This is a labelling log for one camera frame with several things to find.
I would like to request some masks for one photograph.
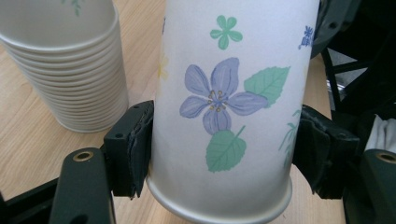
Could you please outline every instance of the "flower petal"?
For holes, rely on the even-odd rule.
[[[184,84],[186,85],[187,90],[192,93],[205,97],[210,94],[207,77],[204,71],[202,71],[202,69],[197,65],[192,64],[187,68]]]
[[[203,117],[204,127],[210,134],[231,129],[231,117],[225,109],[209,109]]]
[[[224,16],[218,16],[218,25],[223,30],[227,28],[227,21]]]
[[[219,38],[222,34],[223,34],[223,32],[221,30],[212,30],[210,32],[210,36],[212,36],[212,38],[214,38],[214,39]]]
[[[231,30],[235,27],[236,25],[236,18],[235,17],[230,17],[227,20],[227,29]]]
[[[213,70],[210,82],[215,94],[221,91],[223,98],[233,94],[238,88],[238,67],[237,58],[229,58],[219,63]]]
[[[239,92],[231,97],[227,103],[235,114],[246,116],[265,108],[268,105],[268,100],[252,92]]]
[[[180,106],[179,112],[181,117],[193,119],[198,117],[202,110],[208,105],[209,102],[206,99],[197,96],[189,96]]]

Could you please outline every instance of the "green leaf print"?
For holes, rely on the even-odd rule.
[[[245,91],[268,99],[268,107],[274,104],[283,91],[290,67],[270,67],[245,80]]]
[[[237,135],[228,130],[213,134],[206,148],[206,164],[210,172],[228,171],[242,160],[247,144],[239,135],[244,129],[245,126]]]

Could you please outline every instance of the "green flower print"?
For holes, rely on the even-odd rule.
[[[242,40],[243,36],[241,33],[231,30],[236,25],[236,18],[230,17],[226,20],[224,16],[218,16],[218,25],[221,30],[212,30],[210,32],[210,36],[212,36],[212,38],[214,39],[219,38],[220,49],[228,48],[228,45],[230,43],[229,37],[235,42],[239,42]]]
[[[72,0],[71,1],[71,5],[75,10],[75,14],[76,16],[79,16],[79,11],[81,10],[81,5],[79,4],[79,0]]]

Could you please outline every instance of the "metal screw hole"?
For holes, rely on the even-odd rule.
[[[83,151],[73,157],[73,161],[87,161],[93,157],[93,152]]]

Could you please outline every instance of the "floral pattern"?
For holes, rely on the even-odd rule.
[[[203,123],[209,134],[230,130],[232,120],[228,108],[236,115],[247,116],[267,106],[265,97],[251,92],[235,93],[238,87],[238,66],[236,58],[219,63],[209,81],[204,71],[197,65],[190,65],[185,76],[189,96],[180,107],[180,115],[193,119],[207,108]]]
[[[314,42],[314,29],[310,26],[305,26],[304,37],[301,40],[301,45],[298,47],[300,49],[302,46],[312,47]]]
[[[293,116],[296,117],[299,116],[300,114],[301,114],[301,110],[296,110]],[[290,129],[286,133],[285,137],[283,138],[282,144],[278,149],[280,151],[282,148],[285,148],[286,159],[285,162],[283,163],[284,167],[286,167],[286,165],[289,164],[291,159],[291,152],[294,147],[294,140],[297,134],[298,123],[296,124],[288,123],[288,126],[290,127]]]
[[[81,5],[79,4],[79,0],[72,0],[71,2],[72,7],[75,10],[76,16],[79,16],[79,11],[81,10]]]
[[[203,124],[212,135],[206,148],[206,165],[210,172],[229,171],[244,157],[247,142],[241,137],[246,125],[235,134],[230,112],[248,116],[269,108],[282,92],[289,67],[272,67],[259,71],[245,80],[245,91],[237,92],[239,60],[226,59],[216,65],[210,77],[195,64],[187,68],[184,83],[192,93],[182,103],[179,114],[195,119],[203,111]]]
[[[230,43],[229,38],[235,42],[239,42],[243,39],[241,33],[232,31],[236,25],[236,18],[230,17],[227,20],[224,16],[218,16],[218,26],[221,30],[212,30],[210,36],[214,39],[219,39],[219,48],[227,49]]]

